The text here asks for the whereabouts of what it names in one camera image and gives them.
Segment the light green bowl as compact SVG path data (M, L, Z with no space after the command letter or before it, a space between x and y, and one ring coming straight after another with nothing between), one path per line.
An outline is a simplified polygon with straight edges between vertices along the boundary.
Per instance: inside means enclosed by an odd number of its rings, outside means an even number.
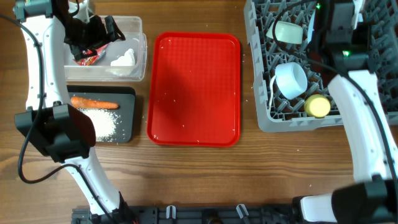
M275 36L280 42L301 44L303 42L303 28L297 24L279 21L275 27Z

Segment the red snack wrapper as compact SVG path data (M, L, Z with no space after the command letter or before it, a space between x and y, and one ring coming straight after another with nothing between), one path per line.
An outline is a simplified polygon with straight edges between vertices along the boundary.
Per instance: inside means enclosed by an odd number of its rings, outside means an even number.
M76 62L79 66L89 66L89 65L93 65L94 63L96 63L99 59L101 59L102 57L104 57L105 53L106 53L106 48L107 48L107 44L95 49L96 51L96 55L93 55L91 50L87 50L84 51L84 58L79 59L79 60L73 60L74 62Z

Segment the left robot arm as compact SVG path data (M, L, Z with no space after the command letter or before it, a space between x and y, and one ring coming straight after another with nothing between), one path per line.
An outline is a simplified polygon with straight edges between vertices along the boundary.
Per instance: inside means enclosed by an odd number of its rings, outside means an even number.
M120 191L107 178L95 151L91 119L76 109L67 90L63 46L76 60L125 36L111 16L82 19L68 1L16 1L12 22L24 31L29 66L25 111L15 116L24 144L50 157L75 179L93 223L137 223Z

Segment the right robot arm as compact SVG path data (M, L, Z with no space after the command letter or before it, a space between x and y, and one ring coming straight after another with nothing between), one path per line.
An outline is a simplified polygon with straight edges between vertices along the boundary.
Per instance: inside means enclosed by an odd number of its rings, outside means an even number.
M359 21L362 1L317 1L307 57L314 70L330 73L353 160L354 183L330 194L299 200L309 223L395 223L397 146L379 97L370 56L370 26Z

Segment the light blue bowl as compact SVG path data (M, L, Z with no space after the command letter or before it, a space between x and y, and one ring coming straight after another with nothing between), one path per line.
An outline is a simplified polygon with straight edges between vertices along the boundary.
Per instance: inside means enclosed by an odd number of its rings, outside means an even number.
M276 66L275 80L280 92L288 100L293 100L305 93L308 87L304 69L295 62Z

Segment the light blue plate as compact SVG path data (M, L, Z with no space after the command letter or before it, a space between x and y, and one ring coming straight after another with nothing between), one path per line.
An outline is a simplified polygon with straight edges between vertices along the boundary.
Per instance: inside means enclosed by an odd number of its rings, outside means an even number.
M311 15L310 21L308 23L308 31L307 31L307 42L310 43L312 41L312 34L314 31L314 23L315 23L315 14L316 12L313 12Z

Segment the white rice pile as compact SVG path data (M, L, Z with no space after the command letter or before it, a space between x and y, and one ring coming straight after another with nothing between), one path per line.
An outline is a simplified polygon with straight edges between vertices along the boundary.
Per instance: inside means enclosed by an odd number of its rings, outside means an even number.
M121 116L106 109L79 109L88 116L95 128L97 142L116 142L117 129L122 124Z

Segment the white plastic spoon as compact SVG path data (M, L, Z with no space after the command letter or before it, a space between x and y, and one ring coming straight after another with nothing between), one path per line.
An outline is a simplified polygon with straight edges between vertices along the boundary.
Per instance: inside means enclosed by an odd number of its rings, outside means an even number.
M273 104L273 99L274 99L274 83L275 83L275 79L276 79L276 75L274 75L271 80L270 80L270 84L269 84L269 89L270 89L270 98L269 98L269 102L268 102L268 108L271 110L272 108L272 104Z

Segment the orange carrot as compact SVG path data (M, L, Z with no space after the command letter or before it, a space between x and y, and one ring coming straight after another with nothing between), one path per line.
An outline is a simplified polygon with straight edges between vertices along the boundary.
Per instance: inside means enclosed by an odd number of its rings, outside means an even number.
M83 109L115 110L119 108L119 105L117 103L91 100L79 96L71 97L71 103L75 108L83 108Z

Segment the white tissue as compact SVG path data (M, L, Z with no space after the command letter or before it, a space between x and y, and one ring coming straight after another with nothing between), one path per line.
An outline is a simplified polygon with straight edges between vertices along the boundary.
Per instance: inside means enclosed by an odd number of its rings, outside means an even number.
M134 50L128 49L123 56L111 62L111 68L106 71L116 76L128 76L136 64Z

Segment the yellow plastic cup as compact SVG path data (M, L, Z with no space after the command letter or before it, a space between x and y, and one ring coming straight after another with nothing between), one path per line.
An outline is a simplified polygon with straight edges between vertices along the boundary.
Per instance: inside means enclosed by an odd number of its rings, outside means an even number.
M305 100L304 111L309 116L323 118L331 111L331 104L323 95L312 95Z

